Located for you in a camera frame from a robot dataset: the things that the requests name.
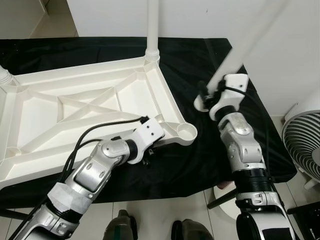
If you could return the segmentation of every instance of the black tablecloth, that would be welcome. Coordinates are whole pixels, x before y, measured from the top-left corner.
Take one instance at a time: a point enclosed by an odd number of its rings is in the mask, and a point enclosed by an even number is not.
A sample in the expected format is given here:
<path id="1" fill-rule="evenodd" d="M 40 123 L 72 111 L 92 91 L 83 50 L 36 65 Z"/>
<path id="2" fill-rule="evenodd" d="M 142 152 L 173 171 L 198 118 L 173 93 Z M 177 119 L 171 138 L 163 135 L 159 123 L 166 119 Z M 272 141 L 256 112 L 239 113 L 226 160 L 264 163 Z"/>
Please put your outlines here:
<path id="1" fill-rule="evenodd" d="M 12 74 L 141 57 L 146 39 L 141 37 L 78 37 L 0 40 L 0 65 Z M 95 202 L 186 197 L 231 180 L 225 146 L 217 124 L 193 106 L 198 81 L 208 82 L 231 49 L 227 39 L 160 38 L 160 68 L 185 120 L 198 129 L 190 146 L 176 143 L 155 149 L 149 167 L 142 163 L 116 168 Z M 262 105 L 250 82 L 247 92 Z M 257 107 L 245 98 L 240 110 L 265 149 L 265 127 Z M 296 174 L 270 117 L 270 171 L 276 182 Z M 58 175 L 6 187 L 0 191 L 0 208 L 34 206 L 53 186 Z"/>

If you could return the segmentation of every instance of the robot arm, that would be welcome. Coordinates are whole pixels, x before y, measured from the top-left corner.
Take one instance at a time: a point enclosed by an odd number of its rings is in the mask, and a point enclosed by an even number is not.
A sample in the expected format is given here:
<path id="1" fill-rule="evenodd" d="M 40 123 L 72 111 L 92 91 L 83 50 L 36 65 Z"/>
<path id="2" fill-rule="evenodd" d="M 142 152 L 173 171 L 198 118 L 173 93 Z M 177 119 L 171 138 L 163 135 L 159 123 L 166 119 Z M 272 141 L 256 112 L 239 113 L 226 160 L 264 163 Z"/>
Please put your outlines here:
<path id="1" fill-rule="evenodd" d="M 68 239 L 80 218 L 110 179 L 112 170 L 125 162 L 136 164 L 165 135 L 154 118 L 144 122 L 126 139 L 100 141 L 87 158 L 65 180 L 47 194 L 48 201 L 33 215 L 15 240 Z"/>
<path id="2" fill-rule="evenodd" d="M 209 116 L 218 122 L 236 186 L 236 205 L 241 210 L 236 227 L 240 240 L 295 240 L 279 196 L 268 176 L 260 144 L 253 128 L 237 112 L 249 78 L 246 74 L 228 74 L 213 95 L 201 87 L 201 99 Z"/>

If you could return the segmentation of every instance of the white fan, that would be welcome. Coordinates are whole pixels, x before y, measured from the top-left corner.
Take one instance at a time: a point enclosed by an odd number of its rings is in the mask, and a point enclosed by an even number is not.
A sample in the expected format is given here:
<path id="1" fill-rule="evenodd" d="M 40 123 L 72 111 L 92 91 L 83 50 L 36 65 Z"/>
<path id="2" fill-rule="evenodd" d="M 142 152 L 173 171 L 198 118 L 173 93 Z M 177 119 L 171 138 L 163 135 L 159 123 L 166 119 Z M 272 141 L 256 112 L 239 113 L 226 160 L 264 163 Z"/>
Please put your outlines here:
<path id="1" fill-rule="evenodd" d="M 320 183 L 320 89 L 285 116 L 282 140 L 299 170 L 312 177 L 304 188 Z"/>

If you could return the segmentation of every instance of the tiled floor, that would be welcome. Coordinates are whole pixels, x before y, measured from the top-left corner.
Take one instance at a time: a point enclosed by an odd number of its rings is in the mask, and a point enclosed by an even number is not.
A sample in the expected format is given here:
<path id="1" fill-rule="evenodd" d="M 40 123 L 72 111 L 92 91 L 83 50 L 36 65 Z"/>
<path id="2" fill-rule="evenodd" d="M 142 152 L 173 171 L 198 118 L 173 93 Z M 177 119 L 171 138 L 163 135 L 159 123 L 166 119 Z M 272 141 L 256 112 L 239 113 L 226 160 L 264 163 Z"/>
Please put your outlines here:
<path id="1" fill-rule="evenodd" d="M 34 35 L 35 38 L 78 37 L 66 0 L 43 0 L 46 3 L 48 18 Z M 280 117 L 272 118 L 274 125 L 281 131 Z M 304 189 L 306 177 L 298 174 L 287 183 L 276 184 L 286 209 L 320 200 L 320 185 L 310 191 Z M 215 240 L 236 240 L 236 221 L 227 216 L 219 207 L 208 210 L 207 203 L 212 201 L 213 191 L 207 189 L 185 198 L 143 200 L 132 202 L 100 203 L 90 206 L 81 219 L 80 226 L 72 240 L 101 240 L 106 226 L 115 218 L 120 209 L 127 209 L 135 216 L 140 240 L 169 240 L 171 224 L 186 218 L 198 221 L 213 233 Z M 17 209 L 28 213 L 29 208 Z M 290 216 L 295 229 L 297 224 Z M 0 217 L 0 239 L 8 239 L 21 221 Z"/>

